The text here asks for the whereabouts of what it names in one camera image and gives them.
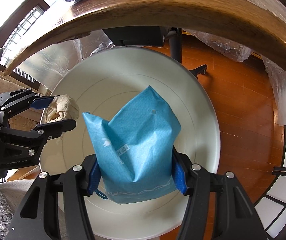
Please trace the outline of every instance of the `plastic covering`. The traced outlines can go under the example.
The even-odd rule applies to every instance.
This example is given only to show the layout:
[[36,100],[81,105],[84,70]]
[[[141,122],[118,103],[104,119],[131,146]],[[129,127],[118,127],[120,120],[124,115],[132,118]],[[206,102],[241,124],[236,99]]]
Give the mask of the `plastic covering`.
[[[286,23],[286,8],[278,0],[248,1],[260,8],[269,10]],[[197,30],[187,31],[213,49],[238,62],[247,59],[252,52],[252,49],[242,44],[216,35]],[[19,67],[38,82],[53,90],[59,80],[78,62],[92,53],[111,47],[113,44],[102,31],[92,32],[90,36],[85,38],[49,46],[31,56]],[[286,124],[286,73],[265,57],[264,63],[278,105],[278,124],[284,125]]]

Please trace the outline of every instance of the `person's leg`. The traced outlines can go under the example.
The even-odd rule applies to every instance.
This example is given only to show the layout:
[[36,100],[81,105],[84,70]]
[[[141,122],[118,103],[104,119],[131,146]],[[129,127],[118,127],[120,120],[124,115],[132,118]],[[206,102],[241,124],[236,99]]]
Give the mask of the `person's leg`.
[[[4,198],[6,199],[13,213],[16,211],[17,207],[22,201],[25,193],[32,185],[33,181],[34,181],[33,179],[20,179],[20,180],[0,183],[0,192],[3,194]],[[60,208],[58,208],[58,211],[59,211],[59,225],[60,225],[62,240],[68,240],[64,213]]]

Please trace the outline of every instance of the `blue gripper pad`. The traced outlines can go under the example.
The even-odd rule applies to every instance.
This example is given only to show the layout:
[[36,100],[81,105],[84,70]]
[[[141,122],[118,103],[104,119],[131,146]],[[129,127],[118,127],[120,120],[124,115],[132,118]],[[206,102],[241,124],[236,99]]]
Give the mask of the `blue gripper pad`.
[[89,186],[87,188],[87,191],[90,195],[92,195],[93,192],[97,190],[100,183],[100,179],[101,179],[101,171],[98,161],[96,160],[90,173]]
[[185,194],[187,191],[187,185],[185,183],[185,174],[184,171],[176,160],[176,157],[172,155],[172,178],[174,180],[176,188],[182,193]]
[[40,97],[34,99],[34,102],[30,104],[30,107],[34,109],[47,108],[49,104],[53,101],[54,97]]

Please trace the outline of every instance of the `metal screw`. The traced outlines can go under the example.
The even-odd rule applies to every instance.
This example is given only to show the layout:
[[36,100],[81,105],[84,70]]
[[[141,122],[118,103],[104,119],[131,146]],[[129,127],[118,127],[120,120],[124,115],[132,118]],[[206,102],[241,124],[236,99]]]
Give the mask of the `metal screw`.
[[30,149],[28,151],[28,155],[33,156],[35,154],[35,151],[33,149]]
[[192,164],[192,170],[193,170],[193,171],[199,171],[200,169],[201,169],[201,166],[200,166],[200,165],[198,165],[198,164],[196,164],[196,163]]
[[47,173],[44,171],[39,174],[40,179],[44,179],[44,178],[46,178],[46,176],[47,176]]
[[228,171],[228,172],[226,173],[226,177],[228,177],[229,179],[233,179],[234,176],[235,176],[234,173],[231,172],[231,171]]
[[82,169],[82,166],[81,165],[75,165],[73,167],[73,171],[80,171]]

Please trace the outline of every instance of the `white label on bag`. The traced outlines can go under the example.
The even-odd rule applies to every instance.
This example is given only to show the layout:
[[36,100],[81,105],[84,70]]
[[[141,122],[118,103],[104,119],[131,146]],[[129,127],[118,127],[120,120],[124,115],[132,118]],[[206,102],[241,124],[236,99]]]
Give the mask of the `white label on bag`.
[[130,149],[129,146],[127,144],[124,144],[120,149],[116,151],[117,155],[121,156],[122,154],[126,153],[129,149]]

